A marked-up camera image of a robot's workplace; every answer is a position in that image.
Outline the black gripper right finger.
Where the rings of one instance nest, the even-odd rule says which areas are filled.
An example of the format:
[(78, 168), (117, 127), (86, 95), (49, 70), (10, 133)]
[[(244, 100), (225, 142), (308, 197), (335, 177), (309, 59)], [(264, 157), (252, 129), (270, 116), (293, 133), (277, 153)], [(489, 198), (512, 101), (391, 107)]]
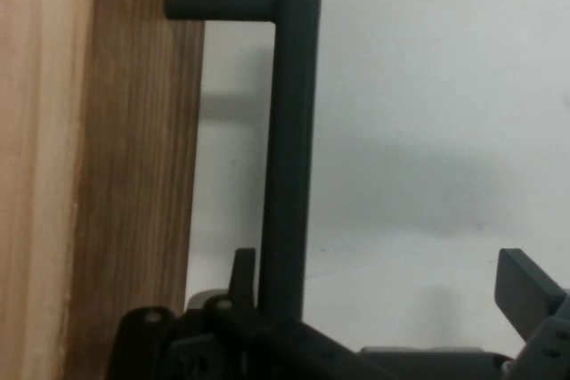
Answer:
[(525, 344), (508, 364), (507, 379), (569, 377), (569, 292), (525, 252), (499, 252), (494, 299)]

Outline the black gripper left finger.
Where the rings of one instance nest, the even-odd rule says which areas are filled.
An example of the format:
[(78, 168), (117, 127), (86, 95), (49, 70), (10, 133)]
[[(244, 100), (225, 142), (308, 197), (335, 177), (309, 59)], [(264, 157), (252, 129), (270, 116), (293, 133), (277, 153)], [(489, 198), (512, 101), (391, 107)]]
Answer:
[(359, 357), (297, 321), (264, 319), (254, 303), (256, 251), (235, 252), (229, 288), (182, 315), (148, 306), (119, 322), (109, 379), (357, 379)]

